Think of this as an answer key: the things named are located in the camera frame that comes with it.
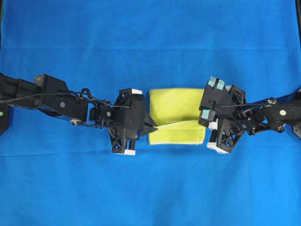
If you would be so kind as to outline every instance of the black cable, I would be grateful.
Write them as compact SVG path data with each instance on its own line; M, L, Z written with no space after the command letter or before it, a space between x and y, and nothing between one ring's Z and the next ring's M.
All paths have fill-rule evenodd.
M273 105L273 104L249 103L249 104L239 104L239 105L213 105L213 106L214 107L243 107L243 106L252 106L252 105L268 106L268 105Z
M102 100L100 100L100 99L98 99L98 98L96 98L96 97L93 97L93 98L92 98L92 101L93 101L93 100L95 100L95 101L97 101L97 102L99 102L99 103L102 103L102 104L104 104L104 105L111 106L111 107L132 108L132 107L130 107L130 106L111 105L111 104L108 104L108 103L106 103L105 101L102 101Z
M29 94L29 95L25 95L22 97L18 97L18 98L13 98L13 99L7 99L7 100L0 100L0 104L10 104L10 102L12 101L16 101L16 100L22 100L25 98L30 98L30 97L37 97L37 96L48 96L48 95L69 95L69 94L81 94L81 98L85 98L88 101L97 101L100 102L104 105L107 106L111 106L111 107L120 107L120 108L132 108L130 106L118 106L118 105L111 105L105 101L102 101L94 96L91 95L90 91L88 93L84 93L83 91L87 91L88 89L82 89L81 92L74 92L74 91L67 91L67 92L50 92L50 93L36 93L36 94Z
M73 92L73 91L67 91L67 92L53 92L53 93L36 93L36 94L29 94L18 98L13 99L7 99L7 100L0 100L0 104L2 103L9 103L16 100L22 100L29 97L36 97L36 96L47 96L47 95L69 95L69 94L80 94L81 92Z
M301 107L297 105L283 105L283 104L259 104L259 103L249 103L249 104L239 104L239 105L213 105L214 107L243 107L243 106L253 106L253 105L258 105L258 106L287 106L287 107Z

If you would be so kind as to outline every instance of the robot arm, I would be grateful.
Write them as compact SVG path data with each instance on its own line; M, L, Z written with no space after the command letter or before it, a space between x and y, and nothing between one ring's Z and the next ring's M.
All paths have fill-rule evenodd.
M89 104L93 107L87 122ZM64 81L46 74L28 82L0 73L0 135L8 129L10 108L15 106L37 109L76 126L107 127L113 153L134 155L135 141L156 130L142 91L136 89L121 90L112 105L92 96L89 89L70 91Z
M246 93L224 81L208 81L201 101L199 124L212 129L207 147L218 153L231 153L246 131L248 135L273 130L284 132L289 124L301 138L301 92L279 98L246 103Z

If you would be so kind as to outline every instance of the yellow cloth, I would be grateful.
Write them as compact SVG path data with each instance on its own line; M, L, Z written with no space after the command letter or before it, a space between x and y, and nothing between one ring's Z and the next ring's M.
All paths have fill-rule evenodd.
M198 124L203 89L153 89L150 116L158 130L149 134L151 145L202 144L205 127Z

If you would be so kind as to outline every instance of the cable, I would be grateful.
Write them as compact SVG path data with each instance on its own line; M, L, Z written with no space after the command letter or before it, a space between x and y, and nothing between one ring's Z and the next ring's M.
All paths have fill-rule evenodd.
M29 98L29 97L36 97L36 96L69 95L69 94L80 94L80 93L81 92L73 92L73 91L68 91L68 92L53 92L53 93L36 93L36 94L29 94L29 95L25 95L25 96L18 97L18 98L13 98L13 99L8 99L8 100L0 100L0 104L11 102L11 101L16 101L16 100L22 100L22 99Z
M213 105L214 107L243 107L243 106L253 106L253 105L258 105L258 106L287 106L287 107L301 107L297 105L283 105L283 104L259 104L259 103L249 103L249 104L239 104L239 105Z
M104 102L104 101L102 101L102 100L100 100L100 99L98 99L98 98L95 98L95 97L93 97L92 100L95 100L95 101L97 101L97 102L99 102L99 103L102 103L102 104L104 104L104 105L108 105L108 106L111 106L111 107L121 107L121 108L129 108L129 109L132 109L132 107L130 107L130 106L111 105L111 104L108 104L108 103L106 103L106 102Z
M81 98L84 98L88 101L97 101L97 102L100 102L104 105L107 105L107 106L111 106L111 107L120 107L120 108L132 108L130 106L118 106L118 105L111 105L105 101L102 101L94 96L91 95L90 93L90 90L89 89L82 89L81 92L74 92L74 91L67 91L67 92L50 92L50 93L36 93L36 94L29 94L29 95L25 95L25 96L22 96L22 97L18 97L18 98L13 98L13 99L7 99L7 100L0 100L0 104L7 104L7 103L10 103L12 101L16 101L16 100L22 100L22 99L25 99L25 98L30 98L30 97L37 97L37 96L48 96L48 95L70 95L70 94L81 94L80 97Z
M89 98L85 98L85 99L87 99L87 100L89 100L89 101L91 101L91 102L92 102L92 101L97 101L97 102L99 102L99 103L102 103L102 104L104 104L104 105L111 106L111 107L129 108L129 109L132 109L132 107L130 107L130 106L111 105L110 103L107 103L106 101L100 100L100 99L98 99L98 98L92 96L90 90L87 89L87 88L84 88L84 89L81 90L80 96L82 97L82 95L87 95Z
M243 106L252 106L252 105L268 106L268 105L273 105L273 104L249 103L249 104L239 104L239 105L213 105L213 106L214 107L243 107Z

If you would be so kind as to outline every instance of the blue fabric surface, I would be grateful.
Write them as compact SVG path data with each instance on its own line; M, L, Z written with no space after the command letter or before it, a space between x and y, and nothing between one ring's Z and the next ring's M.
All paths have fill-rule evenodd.
M300 65L294 0L4 0L1 72L47 73L112 101L210 76L248 102L279 97L301 86ZM1 226L301 224L290 127L244 135L228 155L142 137L129 157L111 154L106 129L15 109L0 144Z

